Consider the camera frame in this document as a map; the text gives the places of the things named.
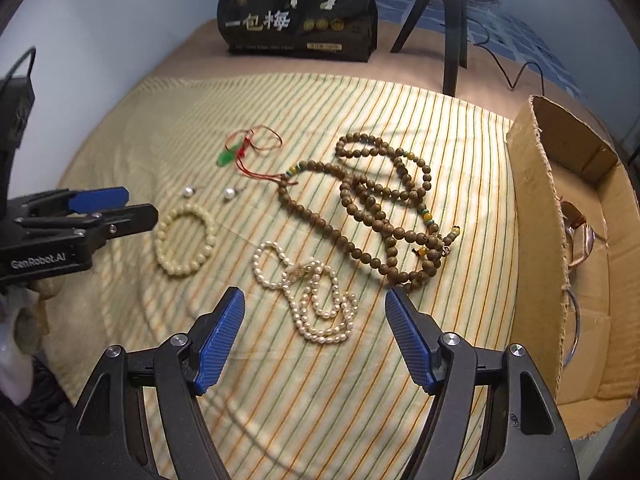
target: black package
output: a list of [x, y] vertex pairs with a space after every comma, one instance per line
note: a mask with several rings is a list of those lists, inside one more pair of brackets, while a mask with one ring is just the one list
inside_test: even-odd
[[231, 52], [367, 61], [378, 40], [375, 0], [220, 0]]

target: black cable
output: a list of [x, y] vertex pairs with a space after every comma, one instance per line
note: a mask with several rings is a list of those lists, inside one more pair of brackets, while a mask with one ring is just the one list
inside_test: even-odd
[[31, 76], [31, 70], [33, 69], [33, 63], [36, 61], [36, 48], [32, 46], [27, 52], [20, 56], [20, 59], [14, 63], [14, 65], [9, 69], [9, 72], [4, 76], [4, 82], [0, 87], [0, 97], [4, 93], [4, 90], [9, 86], [9, 81], [14, 77], [14, 74], [18, 72], [20, 65], [24, 62], [25, 59], [31, 57], [29, 60], [29, 68], [27, 69], [27, 77]]
[[500, 70], [502, 71], [502, 74], [504, 75], [504, 78], [507, 80], [507, 84], [509, 85], [509, 88], [511, 88], [511, 90], [515, 90], [516, 86], [518, 85], [518, 81], [520, 81], [520, 77], [524, 72], [524, 69], [529, 65], [534, 65], [535, 67], [538, 68], [538, 71], [540, 72], [540, 87], [542, 88], [542, 95], [543, 96], [545, 95], [545, 77], [542, 73], [542, 68], [538, 63], [536, 63], [535, 61], [527, 61], [525, 64], [523, 64], [520, 67], [520, 71], [518, 72], [518, 75], [516, 76], [515, 81], [511, 83], [511, 79], [509, 79], [509, 76], [507, 75], [506, 70], [501, 65], [500, 60], [498, 60], [497, 56], [490, 49], [485, 47], [485, 45], [489, 43], [489, 41], [491, 40], [491, 34], [489, 33], [489, 30], [482, 23], [478, 22], [478, 20], [474, 20], [473, 18], [469, 18], [469, 17], [467, 17], [467, 19], [470, 22], [477, 23], [478, 25], [480, 25], [480, 27], [484, 29], [484, 32], [486, 33], [486, 39], [484, 41], [481, 41], [480, 43], [474, 43], [474, 46], [479, 46], [480, 48], [486, 50], [489, 54], [491, 54], [491, 57], [494, 58], [494, 61], [497, 63], [498, 68], [500, 68]]

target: black tripod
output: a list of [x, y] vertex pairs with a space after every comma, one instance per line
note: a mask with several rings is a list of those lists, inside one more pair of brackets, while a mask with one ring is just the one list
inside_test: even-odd
[[[398, 38], [391, 48], [400, 52], [424, 9], [431, 0], [416, 0]], [[466, 68], [466, 3], [465, 0], [442, 0], [445, 18], [444, 79], [442, 93], [454, 97], [458, 81], [458, 66]]]

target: pearl necklace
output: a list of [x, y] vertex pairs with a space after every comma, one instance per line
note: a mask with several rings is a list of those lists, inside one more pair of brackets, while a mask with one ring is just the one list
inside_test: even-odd
[[[260, 270], [260, 258], [265, 250], [274, 250], [279, 259], [287, 266], [281, 274], [278, 282], [270, 282], [267, 280]], [[305, 264], [296, 264], [284, 253], [282, 247], [271, 240], [261, 243], [255, 251], [254, 260], [254, 276], [258, 283], [265, 288], [271, 290], [281, 290], [284, 297], [289, 302], [289, 308], [293, 322], [305, 339], [319, 344], [341, 343], [346, 341], [353, 331], [353, 317], [358, 311], [358, 300], [355, 294], [340, 294], [340, 284], [338, 282], [337, 273], [328, 265], [323, 264], [320, 260], [312, 258]], [[333, 304], [329, 311], [323, 311], [318, 301], [318, 283], [322, 275], [327, 273], [331, 278], [331, 292]], [[298, 280], [302, 280], [309, 276], [308, 282], [303, 289], [300, 300], [296, 301], [291, 285]], [[338, 313], [342, 313], [344, 321], [337, 326], [329, 328], [316, 328], [311, 326], [308, 317], [308, 306], [316, 313], [316, 316], [322, 319], [333, 319]]]
[[[202, 251], [195, 255], [194, 259], [188, 264], [183, 264], [166, 257], [165, 241], [169, 226], [180, 216], [195, 216], [205, 227], [205, 245]], [[156, 260], [158, 264], [170, 276], [189, 276], [195, 274], [204, 265], [207, 259], [213, 254], [213, 244], [216, 242], [216, 229], [214, 227], [213, 218], [206, 209], [196, 204], [183, 204], [175, 209], [171, 209], [167, 215], [158, 222], [156, 227]]]

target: striped bedsheet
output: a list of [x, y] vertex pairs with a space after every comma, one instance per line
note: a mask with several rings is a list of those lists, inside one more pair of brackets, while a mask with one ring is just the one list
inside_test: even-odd
[[[133, 351], [155, 346], [215, 306], [229, 285], [246, 295], [246, 316], [220, 382], [200, 405], [232, 478], [364, 480], [398, 478], [426, 420], [428, 396], [410, 379], [384, 316], [385, 285], [377, 271], [356, 265], [276, 200], [276, 186], [248, 180], [233, 165], [216, 165], [225, 137], [266, 124], [283, 138], [274, 152], [249, 152], [247, 166], [279, 173], [300, 160], [338, 162], [337, 139], [348, 132], [382, 136], [432, 168], [425, 203], [443, 232], [462, 235], [436, 278], [412, 301], [443, 330], [476, 346], [503, 348], [516, 290], [517, 232], [513, 183], [504, 142], [510, 121], [442, 94], [411, 86], [319, 74], [265, 74], [206, 81], [148, 78], [102, 121], [69, 167], [67, 187], [129, 189], [131, 203], [151, 202], [160, 214], [195, 187], [194, 202], [219, 226], [214, 256], [196, 275], [170, 278], [155, 263], [151, 234], [111, 241], [94, 268], [68, 276], [48, 309], [47, 354], [75, 400], [100, 353], [113, 343]], [[398, 187], [387, 158], [341, 164]], [[409, 163], [410, 172], [418, 168]], [[380, 238], [340, 205], [334, 177], [303, 173], [292, 196], [373, 257]], [[226, 187], [243, 189], [231, 202]], [[415, 211], [385, 202], [394, 225], [424, 231]], [[341, 286], [360, 300], [353, 336], [318, 346], [299, 336], [286, 300], [257, 285], [251, 258], [262, 241], [287, 255], [315, 255], [338, 271]], [[168, 234], [177, 258], [203, 243], [196, 221], [180, 219]], [[401, 270], [417, 267], [405, 242]], [[282, 272], [265, 256], [265, 274]], [[320, 297], [328, 284], [322, 280]], [[479, 443], [480, 388], [459, 473], [468, 472]], [[146, 391], [148, 425], [159, 471], [174, 475], [154, 391]]]

